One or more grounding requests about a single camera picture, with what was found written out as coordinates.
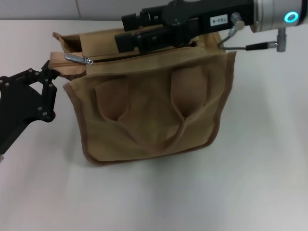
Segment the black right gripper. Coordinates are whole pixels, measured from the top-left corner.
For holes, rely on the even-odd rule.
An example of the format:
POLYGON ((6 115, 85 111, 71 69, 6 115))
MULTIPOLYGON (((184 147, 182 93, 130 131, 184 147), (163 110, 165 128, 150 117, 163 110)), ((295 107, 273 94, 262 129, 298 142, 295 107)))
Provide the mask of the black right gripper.
POLYGON ((174 0, 166 7, 144 8, 139 15, 121 17, 125 31, 152 28, 115 36, 120 53, 140 54, 185 45, 192 38, 227 29, 235 31, 254 23, 252 0, 174 0))

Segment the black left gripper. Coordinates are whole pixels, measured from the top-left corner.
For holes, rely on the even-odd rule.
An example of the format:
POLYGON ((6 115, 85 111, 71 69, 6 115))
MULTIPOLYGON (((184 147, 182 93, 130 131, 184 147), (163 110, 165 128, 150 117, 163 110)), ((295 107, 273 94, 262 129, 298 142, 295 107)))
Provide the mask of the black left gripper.
POLYGON ((11 77, 0 77, 0 84, 4 84, 0 88, 1 154, 5 154, 30 123, 39 120, 50 123, 54 120, 57 88, 52 81, 60 73, 50 70, 49 63, 48 60, 41 71, 30 68, 11 77), (43 85, 41 94, 29 86, 36 82, 43 85))

